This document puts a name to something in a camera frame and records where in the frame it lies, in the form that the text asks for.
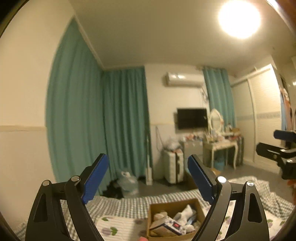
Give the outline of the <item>person left hand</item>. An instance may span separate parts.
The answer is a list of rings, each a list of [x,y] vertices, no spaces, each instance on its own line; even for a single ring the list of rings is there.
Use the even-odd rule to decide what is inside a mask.
[[[148,239],[145,237],[140,237],[138,241],[148,241]]]

